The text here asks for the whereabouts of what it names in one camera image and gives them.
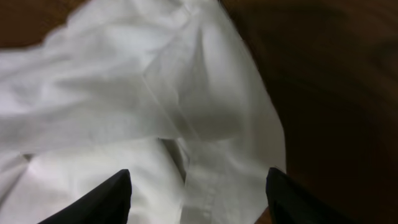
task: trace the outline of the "wood grain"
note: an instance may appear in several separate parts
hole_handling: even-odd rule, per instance
[[[0,47],[39,43],[82,2],[0,0]],[[398,2],[222,2],[281,118],[289,175],[359,223],[398,223]]]

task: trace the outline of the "white fabric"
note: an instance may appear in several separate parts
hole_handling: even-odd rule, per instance
[[[252,224],[268,169],[285,167],[262,80],[211,0],[93,0],[43,46],[1,52],[0,156],[7,224],[37,223],[126,168],[128,223]]]

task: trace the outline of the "black object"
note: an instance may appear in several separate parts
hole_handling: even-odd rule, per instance
[[[269,169],[266,192],[272,224],[354,224],[279,169]]]
[[[126,224],[130,199],[130,173],[124,169],[39,224]]]

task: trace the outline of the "dark brown wooden surface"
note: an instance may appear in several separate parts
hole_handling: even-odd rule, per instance
[[[0,47],[40,42],[82,1],[0,0]],[[359,223],[398,223],[398,2],[223,3],[281,118],[289,175]]]

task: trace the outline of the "folded white shirt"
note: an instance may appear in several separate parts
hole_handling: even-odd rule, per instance
[[[92,0],[43,45],[1,52],[0,156],[8,224],[37,223],[119,169],[128,223],[252,224],[268,169],[285,168],[256,66],[211,0]]]

